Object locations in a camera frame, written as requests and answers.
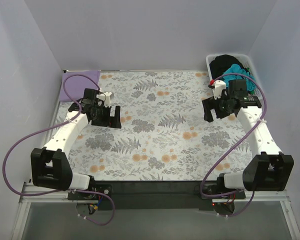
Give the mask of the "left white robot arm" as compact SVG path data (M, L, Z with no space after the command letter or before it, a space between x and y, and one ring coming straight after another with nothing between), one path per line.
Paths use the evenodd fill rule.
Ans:
M83 97L70 106L63 125L51 140L31 152L32 182L35 186L59 191L79 190L85 200L96 196L92 177L73 172L68 155L87 125L115 129L122 127L120 106L115 106L114 115L111 115L113 97L114 93L110 91L84 90Z

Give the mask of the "teal t shirt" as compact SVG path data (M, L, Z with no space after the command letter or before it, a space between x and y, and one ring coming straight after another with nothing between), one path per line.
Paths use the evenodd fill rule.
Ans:
M249 77L255 81L254 76L245 68L240 67L238 64L232 64L230 68L228 68L222 77L222 80L226 83L226 86L229 86L230 81L235 79L244 79L246 81L246 89L249 93L252 93L256 89L256 85L254 82L252 82L250 79L246 78Z

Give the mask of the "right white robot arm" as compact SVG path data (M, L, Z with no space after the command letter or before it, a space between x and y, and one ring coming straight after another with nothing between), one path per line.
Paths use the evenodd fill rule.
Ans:
M206 198L227 199L239 190L284 191L294 160L277 146L267 127L264 119L266 103L248 93L244 79L234 79L228 84L211 80L209 88L213 96L202 102L204 120L209 123L214 120L212 110L218 119L235 114L245 131L243 139L248 141L253 158L242 172L221 174L216 181L216 192L212 194L204 193L204 184L201 183L200 194Z

